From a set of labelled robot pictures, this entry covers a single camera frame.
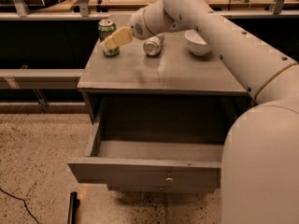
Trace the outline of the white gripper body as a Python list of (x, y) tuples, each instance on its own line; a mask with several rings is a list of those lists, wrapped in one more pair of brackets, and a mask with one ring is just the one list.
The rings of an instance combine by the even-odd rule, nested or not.
[(129, 27), (135, 38), (145, 40), (154, 36), (146, 23), (146, 7), (137, 10), (129, 19)]

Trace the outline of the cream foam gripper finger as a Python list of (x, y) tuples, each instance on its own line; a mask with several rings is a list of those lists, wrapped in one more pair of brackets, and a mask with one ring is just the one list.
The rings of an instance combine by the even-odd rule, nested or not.
[(109, 51), (116, 47), (120, 47), (132, 42), (133, 38), (134, 36), (131, 29), (129, 27), (123, 26), (102, 41), (101, 48), (103, 51)]

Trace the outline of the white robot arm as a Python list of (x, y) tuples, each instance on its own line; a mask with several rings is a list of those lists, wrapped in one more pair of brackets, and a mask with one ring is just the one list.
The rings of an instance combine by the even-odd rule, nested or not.
[(205, 0), (160, 0), (141, 8), (101, 46), (109, 50), (179, 27), (203, 37), (256, 104), (225, 139), (221, 223), (299, 224), (299, 63)]

